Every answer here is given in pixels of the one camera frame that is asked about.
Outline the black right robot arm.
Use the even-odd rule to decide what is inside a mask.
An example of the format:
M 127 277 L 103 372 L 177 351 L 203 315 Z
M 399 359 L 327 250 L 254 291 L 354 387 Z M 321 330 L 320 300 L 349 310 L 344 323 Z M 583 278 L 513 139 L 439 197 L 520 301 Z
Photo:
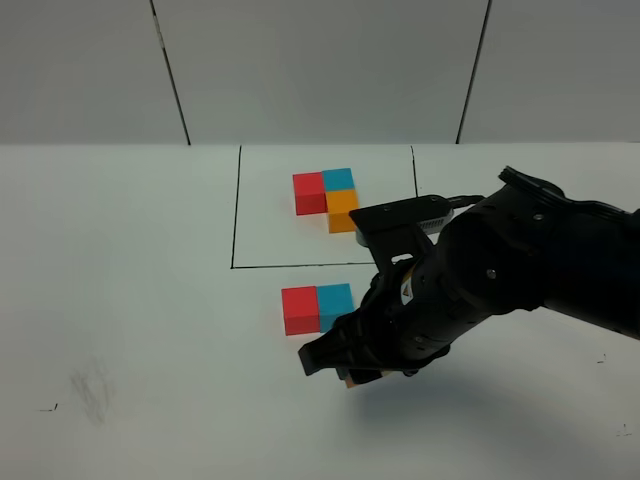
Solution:
M 513 168 L 489 196 L 353 210 L 377 266 L 361 305 L 301 347 L 304 371 L 413 376 L 489 317 L 546 308 L 637 338 L 639 216 Z

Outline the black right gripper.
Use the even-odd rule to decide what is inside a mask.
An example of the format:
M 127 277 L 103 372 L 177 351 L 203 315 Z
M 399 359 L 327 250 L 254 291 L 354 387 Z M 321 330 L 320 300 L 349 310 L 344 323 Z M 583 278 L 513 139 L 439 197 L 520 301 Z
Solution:
M 412 376 L 495 313 L 498 254 L 477 242 L 430 242 L 420 258 L 378 269 L 358 310 L 299 349 L 306 376 L 336 369 L 347 386 L 379 380 L 384 370 Z

